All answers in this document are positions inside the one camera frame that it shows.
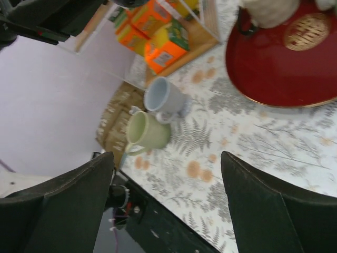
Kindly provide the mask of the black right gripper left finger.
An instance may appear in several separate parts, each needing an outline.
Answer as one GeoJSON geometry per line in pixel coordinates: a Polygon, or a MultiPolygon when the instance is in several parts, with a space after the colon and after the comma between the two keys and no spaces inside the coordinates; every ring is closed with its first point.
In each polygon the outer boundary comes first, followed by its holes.
{"type": "Polygon", "coordinates": [[[1,199],[1,252],[93,252],[114,170],[105,152],[1,199]]]}

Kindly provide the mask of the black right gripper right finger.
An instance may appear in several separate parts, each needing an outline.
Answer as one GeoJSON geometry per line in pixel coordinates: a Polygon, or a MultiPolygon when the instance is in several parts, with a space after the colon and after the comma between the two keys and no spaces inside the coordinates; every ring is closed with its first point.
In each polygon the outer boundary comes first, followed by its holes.
{"type": "Polygon", "coordinates": [[[221,170],[239,252],[336,252],[336,198],[309,191],[235,155],[221,170]]]}

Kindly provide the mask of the light green mug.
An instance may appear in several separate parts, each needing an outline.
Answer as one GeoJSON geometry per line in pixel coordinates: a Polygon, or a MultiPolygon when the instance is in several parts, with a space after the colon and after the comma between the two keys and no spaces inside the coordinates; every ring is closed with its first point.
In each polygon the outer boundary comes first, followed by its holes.
{"type": "Polygon", "coordinates": [[[137,111],[131,116],[126,127],[128,144],[125,153],[136,156],[150,149],[162,149],[169,143],[170,137],[169,124],[160,124],[155,116],[137,111]]]}

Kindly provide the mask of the grey blue mug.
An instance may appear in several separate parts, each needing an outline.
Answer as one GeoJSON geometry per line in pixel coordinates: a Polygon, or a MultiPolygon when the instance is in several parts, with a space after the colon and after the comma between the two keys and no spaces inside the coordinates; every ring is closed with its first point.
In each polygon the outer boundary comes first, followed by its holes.
{"type": "Polygon", "coordinates": [[[144,94],[144,106],[155,112],[155,118],[161,124],[169,124],[177,118],[188,115],[192,106],[190,95],[180,91],[167,78],[156,77],[144,94]]]}

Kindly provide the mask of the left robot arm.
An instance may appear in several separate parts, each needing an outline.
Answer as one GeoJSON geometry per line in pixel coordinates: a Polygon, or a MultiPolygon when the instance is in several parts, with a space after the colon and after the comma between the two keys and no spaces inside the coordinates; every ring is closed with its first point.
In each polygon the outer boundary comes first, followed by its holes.
{"type": "Polygon", "coordinates": [[[57,45],[79,35],[108,1],[1,1],[1,49],[18,36],[57,45]]]}

